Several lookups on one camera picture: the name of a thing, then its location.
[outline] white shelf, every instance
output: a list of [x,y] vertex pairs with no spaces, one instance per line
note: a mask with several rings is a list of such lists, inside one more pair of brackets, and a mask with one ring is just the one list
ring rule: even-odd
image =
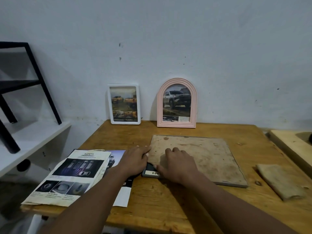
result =
[[62,122],[58,125],[52,121],[21,121],[5,126],[21,150],[15,154],[10,153],[0,141],[0,177],[62,133],[71,124],[70,122]]

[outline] silver pickup truck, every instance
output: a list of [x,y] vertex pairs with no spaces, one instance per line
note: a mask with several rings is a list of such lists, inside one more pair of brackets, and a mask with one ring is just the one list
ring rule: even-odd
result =
[[163,107],[165,105],[169,105],[171,109],[181,105],[189,108],[191,105],[191,95],[179,90],[166,91],[163,95]]

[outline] round hole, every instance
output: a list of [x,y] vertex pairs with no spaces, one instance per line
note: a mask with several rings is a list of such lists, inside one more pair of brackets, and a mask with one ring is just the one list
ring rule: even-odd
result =
[[22,162],[20,162],[16,168],[19,172],[25,172],[29,167],[30,167],[30,160],[29,159],[25,159]]

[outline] person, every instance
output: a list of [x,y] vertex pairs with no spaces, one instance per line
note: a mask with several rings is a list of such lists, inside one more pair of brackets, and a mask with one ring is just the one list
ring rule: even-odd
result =
[[[94,187],[65,209],[40,233],[99,234],[124,181],[146,167],[150,147],[126,150],[118,165],[112,167]],[[168,168],[156,169],[162,177],[191,190],[225,233],[296,233],[291,228],[238,197],[226,192],[199,172],[195,161],[178,148],[165,151]]]

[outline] framed picture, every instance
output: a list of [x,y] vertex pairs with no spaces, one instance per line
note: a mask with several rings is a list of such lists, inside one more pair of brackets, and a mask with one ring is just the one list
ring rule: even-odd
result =
[[108,105],[112,124],[141,123],[138,85],[108,85]]
[[196,127],[197,92],[186,79],[165,82],[157,94],[157,126]]

